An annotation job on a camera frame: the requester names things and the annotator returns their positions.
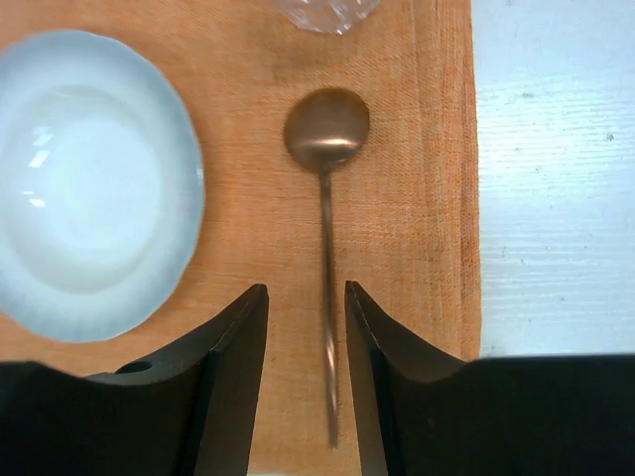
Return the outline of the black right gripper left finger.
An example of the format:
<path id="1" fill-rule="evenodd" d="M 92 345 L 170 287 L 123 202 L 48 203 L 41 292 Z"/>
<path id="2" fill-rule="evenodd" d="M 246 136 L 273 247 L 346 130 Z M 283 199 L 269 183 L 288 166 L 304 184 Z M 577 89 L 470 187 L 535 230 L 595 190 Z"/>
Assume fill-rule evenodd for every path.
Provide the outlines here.
<path id="1" fill-rule="evenodd" d="M 113 373 L 1 366 L 5 475 L 243 475 L 269 297 L 255 285 L 216 317 Z"/>

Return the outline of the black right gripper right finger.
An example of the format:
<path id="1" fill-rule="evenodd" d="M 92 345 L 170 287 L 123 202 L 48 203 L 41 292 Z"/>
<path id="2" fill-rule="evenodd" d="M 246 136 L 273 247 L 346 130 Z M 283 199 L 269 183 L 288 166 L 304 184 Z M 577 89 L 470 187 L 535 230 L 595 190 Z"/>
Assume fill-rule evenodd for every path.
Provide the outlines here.
<path id="1" fill-rule="evenodd" d="M 631 355 L 455 358 L 345 286 L 366 475 L 630 475 Z"/>

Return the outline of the orange cloth placemat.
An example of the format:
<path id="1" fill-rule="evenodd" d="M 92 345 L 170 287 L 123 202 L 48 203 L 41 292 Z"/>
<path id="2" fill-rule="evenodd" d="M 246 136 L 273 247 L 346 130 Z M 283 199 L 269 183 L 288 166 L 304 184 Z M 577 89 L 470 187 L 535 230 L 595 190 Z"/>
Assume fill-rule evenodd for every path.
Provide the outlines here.
<path id="1" fill-rule="evenodd" d="M 442 350 L 480 348 L 478 179 L 470 5 L 384 1 L 344 35 L 297 29 L 271 1 L 5 1 L 1 42 L 82 29 L 116 38 L 184 99 L 205 157 L 197 252 L 178 290 L 118 338 L 63 344 L 9 319 L 1 356 L 84 375 L 113 371 L 218 314 L 255 283 L 270 297 L 249 469 L 360 471 L 348 364 L 339 445 L 328 444 L 318 181 L 288 156 L 288 110 L 322 86 L 367 103 L 371 133 L 332 177 L 336 282 L 362 285 Z"/>

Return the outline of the white ceramic bowl plate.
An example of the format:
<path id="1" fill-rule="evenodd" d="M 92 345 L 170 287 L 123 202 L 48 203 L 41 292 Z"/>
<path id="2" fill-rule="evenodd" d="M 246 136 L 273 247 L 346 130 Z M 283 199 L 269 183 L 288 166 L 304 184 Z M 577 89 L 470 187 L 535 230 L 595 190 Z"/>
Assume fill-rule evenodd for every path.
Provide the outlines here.
<path id="1" fill-rule="evenodd" d="M 108 340 L 173 294 L 194 254 L 203 156 L 174 87 L 80 30 L 1 52 L 1 308 L 54 340 Z"/>

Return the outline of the copper spoon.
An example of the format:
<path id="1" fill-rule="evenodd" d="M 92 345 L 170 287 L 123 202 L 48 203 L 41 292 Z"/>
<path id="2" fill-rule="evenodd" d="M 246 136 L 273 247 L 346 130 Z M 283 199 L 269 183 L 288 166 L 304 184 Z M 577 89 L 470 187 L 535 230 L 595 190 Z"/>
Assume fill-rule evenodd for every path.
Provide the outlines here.
<path id="1" fill-rule="evenodd" d="M 319 182 L 322 241 L 322 318 L 329 446 L 338 448 L 338 351 L 331 175 L 367 142 L 370 113 L 365 101 L 343 87 L 317 89 L 290 110 L 283 139 L 291 158 Z"/>

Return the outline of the clear drinking glass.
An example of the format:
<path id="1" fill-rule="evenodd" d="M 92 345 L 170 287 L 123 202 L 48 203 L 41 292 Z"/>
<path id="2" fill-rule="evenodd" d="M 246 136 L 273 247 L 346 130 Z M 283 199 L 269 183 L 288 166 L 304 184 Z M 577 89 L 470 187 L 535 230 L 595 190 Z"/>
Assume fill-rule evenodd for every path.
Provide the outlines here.
<path id="1" fill-rule="evenodd" d="M 343 35 L 371 15 L 381 0 L 270 1 L 281 14 L 304 31 Z"/>

